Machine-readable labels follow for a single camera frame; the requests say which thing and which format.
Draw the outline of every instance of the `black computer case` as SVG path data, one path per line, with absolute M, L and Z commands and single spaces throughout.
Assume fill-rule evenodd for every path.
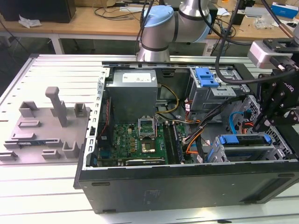
M 0 0 L 0 13 L 6 21 L 30 20 L 68 23 L 75 15 L 75 0 Z

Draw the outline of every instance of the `white table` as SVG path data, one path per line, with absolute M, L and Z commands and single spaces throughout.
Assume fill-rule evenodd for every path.
M 45 89 L 58 86 L 67 106 L 93 100 L 101 61 L 134 61 L 132 56 L 40 55 L 29 59 L 0 98 L 0 150 L 20 116 L 24 100 L 38 107 L 50 101 Z M 213 57 L 172 57 L 172 61 L 212 62 Z M 225 62 L 244 63 L 254 76 L 257 69 L 248 58 L 224 57 Z M 0 224 L 119 224 L 204 223 L 226 219 L 233 223 L 299 223 L 299 184 L 261 205 L 227 206 L 186 210 L 146 211 L 96 215 L 82 190 L 75 190 L 76 164 L 55 166 L 0 167 Z

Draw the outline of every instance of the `yellow cable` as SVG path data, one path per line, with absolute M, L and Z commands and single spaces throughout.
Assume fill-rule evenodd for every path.
M 161 85 L 161 86 L 164 86 L 166 89 L 168 89 L 175 97 L 176 97 L 176 99 L 177 99 L 177 104 L 176 104 L 176 106 L 173 108 L 173 109 L 171 109 L 171 110 L 167 110 L 167 111 L 157 111 L 156 113 L 170 113 L 170 112 L 173 112 L 173 111 L 175 111 L 176 109 L 177 109 L 177 107 L 178 107 L 178 104 L 179 104 L 179 98 L 178 98 L 178 96 L 175 94 L 175 92 L 174 91 L 172 91 L 167 85 Z

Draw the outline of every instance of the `wooden desk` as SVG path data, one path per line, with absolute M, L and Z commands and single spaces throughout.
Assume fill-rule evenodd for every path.
M 229 2 L 219 1 L 220 7 L 232 11 L 235 8 L 236 0 L 229 0 Z M 113 13 L 106 13 L 105 16 L 116 16 L 127 14 L 128 12 L 116 11 Z M 135 14 L 136 18 L 140 18 L 140 13 Z M 229 22 L 230 16 L 221 17 L 224 21 Z M 277 27 L 273 29 L 257 30 L 254 25 L 255 19 L 244 18 L 240 26 L 236 28 L 236 35 L 234 40 L 238 41 L 254 41 L 268 37 L 286 37 L 286 35 Z M 136 19 L 113 21 L 96 16 L 92 7 L 78 7 L 76 15 L 70 23 L 54 23 L 42 22 L 41 27 L 25 28 L 18 22 L 4 21 L 4 25 L 15 36 L 19 37 L 43 37 L 50 38 L 53 42 L 55 52 L 63 54 L 63 47 L 61 40 L 63 38 L 70 39 L 104 39 L 104 40 L 135 40 L 139 31 L 139 21 Z M 3 27 L 0 27 L 0 36 L 10 36 Z M 204 42 L 205 56 L 209 56 L 213 46 L 219 37 L 212 33 L 208 35 Z
M 217 5 L 227 9 L 231 14 L 231 11 L 235 9 L 236 0 L 229 0 L 228 2 L 223 2 L 219 0 Z M 263 5 L 255 5 L 254 7 L 263 7 Z M 218 18 L 221 18 L 222 20 L 229 22 L 230 15 L 222 17 L 218 16 Z M 236 35 L 233 39 L 237 41 L 256 41 L 264 38 L 287 38 L 287 35 L 285 35 L 284 32 L 281 31 L 281 29 L 278 27 L 273 27 L 271 29 L 256 29 L 253 24 L 254 21 L 255 18 L 247 18 L 245 16 L 240 26 L 234 25 L 234 28 L 236 29 Z

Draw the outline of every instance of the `table leg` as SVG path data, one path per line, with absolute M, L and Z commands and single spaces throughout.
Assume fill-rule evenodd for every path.
M 211 56 L 213 47 L 216 44 L 216 42 L 217 42 L 217 40 L 207 39 L 205 49 L 204 49 L 204 53 L 202 55 L 203 56 Z
M 64 54 L 64 48 L 62 46 L 61 39 L 59 39 L 57 37 L 51 37 L 51 40 L 52 40 L 52 44 L 53 44 L 55 53 L 57 55 L 63 55 Z

